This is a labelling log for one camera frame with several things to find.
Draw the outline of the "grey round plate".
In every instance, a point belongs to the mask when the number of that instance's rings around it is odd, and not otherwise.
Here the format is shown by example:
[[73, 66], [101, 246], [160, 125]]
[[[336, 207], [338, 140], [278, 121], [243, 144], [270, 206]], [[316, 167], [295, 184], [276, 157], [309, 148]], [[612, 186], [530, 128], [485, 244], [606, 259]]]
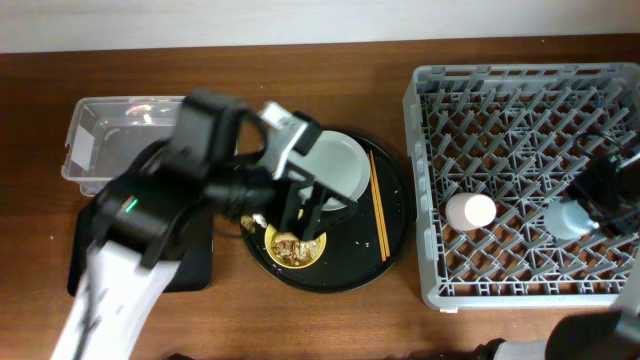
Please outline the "grey round plate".
[[338, 131], [323, 131], [307, 155], [292, 151], [289, 161], [352, 201], [369, 185], [370, 164], [363, 147]]

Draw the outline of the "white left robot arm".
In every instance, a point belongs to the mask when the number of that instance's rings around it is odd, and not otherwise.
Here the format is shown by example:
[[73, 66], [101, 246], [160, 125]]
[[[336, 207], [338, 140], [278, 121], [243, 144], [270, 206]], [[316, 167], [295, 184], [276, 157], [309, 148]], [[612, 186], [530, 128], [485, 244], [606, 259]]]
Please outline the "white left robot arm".
[[261, 214], [287, 235], [309, 242], [342, 221], [323, 216], [349, 197], [307, 170], [273, 178], [238, 156], [234, 143], [180, 148], [158, 141], [82, 209], [77, 233], [88, 242], [71, 312], [55, 359], [127, 359], [160, 295], [195, 243], [210, 237], [213, 217]]

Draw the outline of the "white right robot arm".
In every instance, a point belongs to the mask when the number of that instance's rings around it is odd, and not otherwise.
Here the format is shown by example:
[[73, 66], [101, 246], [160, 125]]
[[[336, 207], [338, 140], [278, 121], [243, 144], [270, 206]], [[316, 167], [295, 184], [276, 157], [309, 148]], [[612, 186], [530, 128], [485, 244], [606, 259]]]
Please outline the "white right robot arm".
[[[601, 157], [576, 177], [563, 198], [544, 213], [548, 232], [561, 240], [599, 233], [610, 239], [639, 232], [639, 151]], [[639, 357], [639, 262], [602, 313], [563, 318], [548, 339], [517, 343], [494, 339], [473, 359], [637, 359]]]

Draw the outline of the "wooden chopstick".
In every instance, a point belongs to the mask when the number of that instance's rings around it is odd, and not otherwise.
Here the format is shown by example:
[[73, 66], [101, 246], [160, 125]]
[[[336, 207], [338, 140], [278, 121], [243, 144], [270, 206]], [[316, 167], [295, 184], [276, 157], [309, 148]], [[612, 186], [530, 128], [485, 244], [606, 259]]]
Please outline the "wooden chopstick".
[[379, 185], [379, 179], [378, 179], [378, 175], [377, 175], [376, 164], [375, 164], [375, 174], [376, 174], [377, 188], [378, 188], [379, 201], [380, 201], [379, 209], [380, 209], [380, 217], [381, 217], [382, 228], [383, 228], [382, 231], [383, 231], [384, 245], [385, 245], [385, 251], [386, 251], [386, 256], [387, 256], [386, 261], [387, 261], [390, 258], [391, 252], [390, 252], [390, 248], [389, 248], [389, 242], [388, 242], [388, 236], [387, 236], [387, 230], [386, 230], [386, 223], [385, 223], [385, 218], [384, 218], [384, 209], [383, 209], [383, 204], [382, 204], [382, 198], [381, 198], [380, 185]]
[[376, 180], [376, 174], [375, 174], [375, 164], [374, 164], [372, 151], [369, 152], [368, 159], [369, 159], [369, 166], [370, 166], [370, 187], [371, 187], [371, 193], [372, 193], [372, 201], [373, 201], [375, 221], [376, 221], [376, 227], [377, 227], [380, 255], [381, 255], [382, 262], [386, 262], [387, 256], [386, 256], [385, 245], [384, 245], [384, 237], [383, 237], [383, 231], [382, 231], [383, 228], [382, 228], [380, 209], [379, 209], [380, 201], [379, 201], [377, 180]]

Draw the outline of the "pink plastic cup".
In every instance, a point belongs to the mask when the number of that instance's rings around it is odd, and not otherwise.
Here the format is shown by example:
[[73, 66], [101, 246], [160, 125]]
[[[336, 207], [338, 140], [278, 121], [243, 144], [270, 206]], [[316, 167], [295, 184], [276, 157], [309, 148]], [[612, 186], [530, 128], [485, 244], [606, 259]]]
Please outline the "pink plastic cup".
[[470, 231], [489, 225], [496, 217], [495, 202], [484, 194], [459, 193], [446, 204], [445, 218], [455, 230]]

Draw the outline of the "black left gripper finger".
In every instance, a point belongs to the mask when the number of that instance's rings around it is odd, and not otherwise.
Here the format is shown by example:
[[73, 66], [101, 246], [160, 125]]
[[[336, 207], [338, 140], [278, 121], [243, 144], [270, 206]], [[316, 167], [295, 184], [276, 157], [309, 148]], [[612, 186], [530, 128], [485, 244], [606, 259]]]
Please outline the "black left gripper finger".
[[330, 228], [352, 217], [357, 203], [351, 202], [341, 210], [325, 212], [318, 204], [305, 205], [299, 214], [299, 239], [314, 240]]
[[304, 208], [355, 208], [357, 201], [340, 193], [312, 174], [299, 178], [299, 196]]

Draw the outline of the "light blue plastic cup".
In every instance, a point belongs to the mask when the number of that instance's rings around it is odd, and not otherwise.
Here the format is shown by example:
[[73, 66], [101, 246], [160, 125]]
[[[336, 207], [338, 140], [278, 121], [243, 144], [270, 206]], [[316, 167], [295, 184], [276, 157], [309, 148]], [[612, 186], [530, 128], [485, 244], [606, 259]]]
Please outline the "light blue plastic cup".
[[575, 240], [599, 228], [577, 200], [555, 201], [544, 211], [546, 230], [560, 240]]

